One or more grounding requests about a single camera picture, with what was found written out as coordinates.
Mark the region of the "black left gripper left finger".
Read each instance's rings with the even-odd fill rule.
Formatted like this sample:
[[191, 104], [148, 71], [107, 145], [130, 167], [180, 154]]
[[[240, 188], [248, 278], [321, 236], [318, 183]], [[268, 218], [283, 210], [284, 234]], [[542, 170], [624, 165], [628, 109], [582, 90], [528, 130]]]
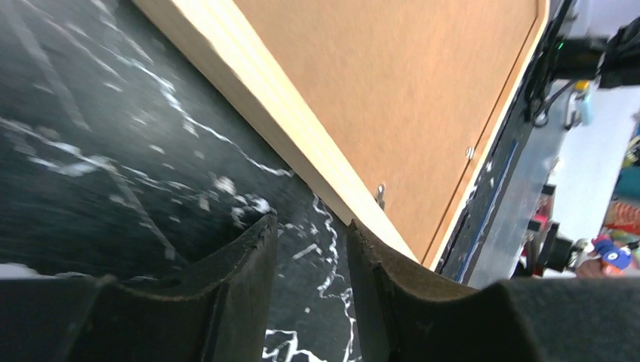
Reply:
[[277, 254], [266, 215], [143, 286], [101, 278], [1, 283], [3, 361], [259, 361]]

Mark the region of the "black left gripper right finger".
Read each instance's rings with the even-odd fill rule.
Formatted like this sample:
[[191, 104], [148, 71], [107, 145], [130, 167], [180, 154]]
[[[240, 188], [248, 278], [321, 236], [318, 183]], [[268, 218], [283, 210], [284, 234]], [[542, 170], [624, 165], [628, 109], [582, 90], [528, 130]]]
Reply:
[[442, 277], [358, 220], [346, 236], [365, 361], [637, 361], [638, 278]]

